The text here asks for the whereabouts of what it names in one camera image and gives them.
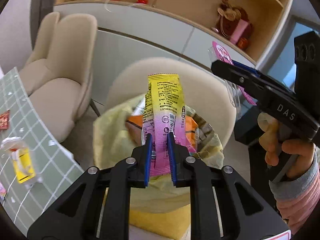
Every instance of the hand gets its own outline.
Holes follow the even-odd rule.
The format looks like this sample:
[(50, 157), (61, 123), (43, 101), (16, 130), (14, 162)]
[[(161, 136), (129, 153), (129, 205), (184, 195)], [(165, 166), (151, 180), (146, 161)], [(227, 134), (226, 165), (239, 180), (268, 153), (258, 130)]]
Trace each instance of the hand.
[(281, 144), (278, 142), (277, 131), (279, 129), (278, 120), (266, 113), (261, 113), (258, 117), (258, 124), (265, 132), (260, 138), (260, 145), (267, 151), (265, 160), (271, 166), (277, 166), (279, 163), (279, 147), (288, 154), (298, 154), (299, 157), (293, 166), (286, 173), (290, 179), (297, 179), (302, 176), (311, 167), (315, 145), (312, 142), (301, 139), (290, 139)]

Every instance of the barcode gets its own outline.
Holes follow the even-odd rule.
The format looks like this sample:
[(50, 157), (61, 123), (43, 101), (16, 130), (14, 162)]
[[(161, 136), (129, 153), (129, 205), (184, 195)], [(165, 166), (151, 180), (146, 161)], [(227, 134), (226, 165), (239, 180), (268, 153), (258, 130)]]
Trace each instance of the barcode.
[(174, 123), (176, 121), (176, 116), (170, 113), (170, 131), (174, 133)]

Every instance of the wooden shelf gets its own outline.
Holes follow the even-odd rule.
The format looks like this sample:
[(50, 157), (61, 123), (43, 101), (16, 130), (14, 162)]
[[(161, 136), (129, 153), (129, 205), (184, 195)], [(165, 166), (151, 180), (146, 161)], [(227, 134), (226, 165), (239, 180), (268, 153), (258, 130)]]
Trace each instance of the wooden shelf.
[[(136, 0), (110, 1), (119, 5), (129, 5)], [(155, 11), (193, 25), (206, 33), (220, 39), (222, 42), (238, 51), (252, 63), (256, 64), (263, 54), (269, 41), (272, 39), (280, 21), (284, 9), (289, 0), (229, 0), (232, 5), (241, 6), (248, 13), (253, 25), (253, 33), (250, 37), (250, 46), (246, 51), (240, 50), (224, 37), (211, 30), (217, 19), (217, 8), (221, 0), (149, 0), (149, 6), (137, 6), (150, 11)], [(67, 3), (96, 2), (104, 0), (81, 0)], [(56, 5), (67, 4), (64, 0), (56, 0)]]

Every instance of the gray cuff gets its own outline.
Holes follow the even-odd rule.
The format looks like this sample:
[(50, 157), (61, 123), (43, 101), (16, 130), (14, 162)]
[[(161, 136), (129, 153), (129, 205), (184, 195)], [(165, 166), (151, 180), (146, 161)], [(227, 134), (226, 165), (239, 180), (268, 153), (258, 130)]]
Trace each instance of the gray cuff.
[(275, 199), (292, 200), (302, 195), (305, 190), (310, 187), (310, 184), (313, 182), (318, 170), (319, 165), (317, 161), (317, 155), (315, 153), (311, 167), (300, 178), (294, 181), (284, 181), (279, 183), (273, 183), (269, 181), (270, 189)]

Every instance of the silver screw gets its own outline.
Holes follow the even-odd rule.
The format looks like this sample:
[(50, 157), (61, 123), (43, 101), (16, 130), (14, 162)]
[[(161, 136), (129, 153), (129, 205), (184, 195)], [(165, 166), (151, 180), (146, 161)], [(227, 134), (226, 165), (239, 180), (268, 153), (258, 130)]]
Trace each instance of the silver screw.
[(128, 164), (134, 164), (136, 162), (136, 159), (133, 157), (129, 157), (125, 160), (125, 162)]
[(189, 156), (186, 158), (187, 163), (194, 163), (196, 161), (196, 158), (193, 156)]
[(231, 174), (231, 173), (233, 172), (233, 168), (230, 167), (230, 166), (225, 166), (225, 167), (223, 168), (223, 171), (224, 171), (225, 173)]
[(96, 174), (97, 172), (98, 172), (97, 167), (90, 167), (88, 169), (88, 173), (91, 174), (91, 175)]

